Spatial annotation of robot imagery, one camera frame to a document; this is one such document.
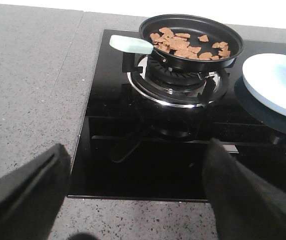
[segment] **glass surface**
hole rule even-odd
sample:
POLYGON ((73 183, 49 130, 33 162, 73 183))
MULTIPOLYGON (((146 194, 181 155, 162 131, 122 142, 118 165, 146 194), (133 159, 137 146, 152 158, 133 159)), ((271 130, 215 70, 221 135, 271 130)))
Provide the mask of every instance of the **glass surface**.
POLYGON ((245 59, 286 54, 285 43, 245 40, 243 53, 226 69, 229 88, 221 101, 205 110, 180 109, 132 88, 122 72, 122 53, 108 44, 113 34, 139 36, 104 31, 68 197, 207 201, 202 164, 211 138, 236 146, 238 152, 231 154, 238 161, 286 191, 286 134, 251 117, 234 94, 245 59))

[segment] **white plate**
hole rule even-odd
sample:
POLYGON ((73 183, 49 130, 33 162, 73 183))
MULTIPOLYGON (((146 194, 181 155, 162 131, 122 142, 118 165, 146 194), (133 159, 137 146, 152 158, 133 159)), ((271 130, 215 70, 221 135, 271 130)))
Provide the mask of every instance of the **white plate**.
POLYGON ((268 108, 286 116, 286 55, 251 56, 242 70, 249 92, 268 108))

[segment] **speckled countertop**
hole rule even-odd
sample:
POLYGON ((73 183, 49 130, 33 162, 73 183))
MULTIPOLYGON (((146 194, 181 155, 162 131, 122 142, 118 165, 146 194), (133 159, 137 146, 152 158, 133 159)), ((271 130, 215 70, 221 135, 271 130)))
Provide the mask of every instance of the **speckled countertop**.
MULTIPOLYGON (((0 5, 0 177, 54 143, 74 156, 103 29, 144 17, 0 5)), ((244 39, 286 42, 286 30, 230 25, 244 39)), ((66 198, 49 239, 217 239, 209 204, 66 198)))

